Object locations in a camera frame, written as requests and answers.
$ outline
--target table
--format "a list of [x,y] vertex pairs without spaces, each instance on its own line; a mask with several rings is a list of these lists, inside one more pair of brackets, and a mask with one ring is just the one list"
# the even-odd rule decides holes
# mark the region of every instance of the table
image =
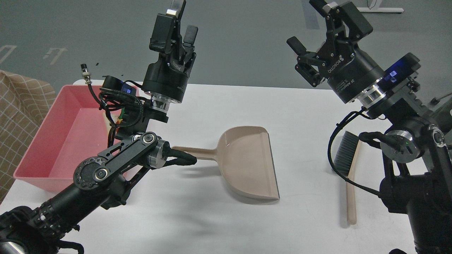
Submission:
[[[388,213],[378,197],[360,189],[358,223],[347,225],[345,182],[332,172],[326,148],[335,124],[360,106],[344,105],[331,90],[188,85],[184,101],[171,104],[168,123],[152,120],[148,130],[172,146],[214,148],[231,127],[263,126],[280,200],[235,194],[213,161],[171,166],[149,172],[127,205],[96,209],[80,223],[80,232],[63,239],[81,243],[88,254],[414,253],[408,217]],[[357,118],[346,129],[358,134],[389,126]],[[420,160],[409,167],[412,174],[425,171]],[[361,146],[355,180],[378,189],[383,177],[381,152]],[[0,213],[19,205],[34,209],[52,196],[16,181]]]

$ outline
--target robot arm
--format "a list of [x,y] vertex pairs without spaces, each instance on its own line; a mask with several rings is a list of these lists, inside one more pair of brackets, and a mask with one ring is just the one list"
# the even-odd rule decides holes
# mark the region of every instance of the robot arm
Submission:
[[[298,55],[295,69],[314,87],[327,79],[344,103],[359,100],[368,116],[384,114],[393,124],[384,134],[360,135],[364,142],[381,141],[376,147],[383,153],[385,178],[378,196],[389,212],[408,215],[418,253],[449,253],[452,164],[444,134],[435,121],[438,117],[414,94],[419,90],[414,80],[419,59],[407,53],[383,71],[358,47],[358,41],[372,32],[372,27],[353,3],[310,3],[325,18],[326,41],[318,52],[308,52],[296,37],[288,39]],[[428,171],[410,175],[406,163],[417,158],[424,160]],[[394,162],[400,175],[394,174]]]
[[[108,148],[82,161],[75,169],[74,183],[40,207],[17,207],[1,215],[0,253],[54,254],[60,248],[72,248],[82,254],[82,245],[61,238],[72,229],[78,230],[77,224],[94,209],[125,205],[131,189],[151,169],[197,162],[196,157],[172,150],[167,141],[146,132],[150,119],[168,121],[169,103],[180,103],[187,86],[198,28],[189,26],[182,41],[179,27],[184,6],[185,0],[173,0],[166,14],[157,16],[150,49],[159,53],[159,60],[149,65],[142,86],[135,83],[151,99],[135,96],[135,88],[127,84],[131,81],[111,76],[96,96],[87,66],[81,66],[88,88],[112,126]],[[115,123],[109,113],[117,109],[123,111],[121,123]],[[113,144],[114,138],[120,142]],[[126,180],[123,174],[138,165],[141,169]]]

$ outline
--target brush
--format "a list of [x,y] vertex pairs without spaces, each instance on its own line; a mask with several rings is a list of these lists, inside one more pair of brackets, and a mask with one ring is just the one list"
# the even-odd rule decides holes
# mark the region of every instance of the brush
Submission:
[[[339,145],[336,158],[334,159],[334,166],[336,169],[348,177],[348,179],[355,180],[355,164],[357,158],[357,151],[360,145],[359,138],[351,132],[345,132]],[[347,184],[347,221],[350,225],[355,225],[356,218],[356,201],[354,186]]]

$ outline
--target robotiq logo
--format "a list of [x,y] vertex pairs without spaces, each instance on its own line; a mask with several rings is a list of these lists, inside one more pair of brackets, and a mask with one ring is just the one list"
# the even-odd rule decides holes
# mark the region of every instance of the robotiq logo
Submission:
[[336,67],[344,60],[344,58],[342,57],[342,55],[339,55],[339,60],[337,60],[333,66],[328,70],[328,73],[331,73],[332,71],[334,71],[336,69]]

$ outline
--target checkered fabric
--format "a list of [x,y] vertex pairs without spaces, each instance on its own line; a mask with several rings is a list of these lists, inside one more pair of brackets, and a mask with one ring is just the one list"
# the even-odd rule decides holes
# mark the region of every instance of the checkered fabric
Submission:
[[55,96],[49,83],[0,70],[0,202]]

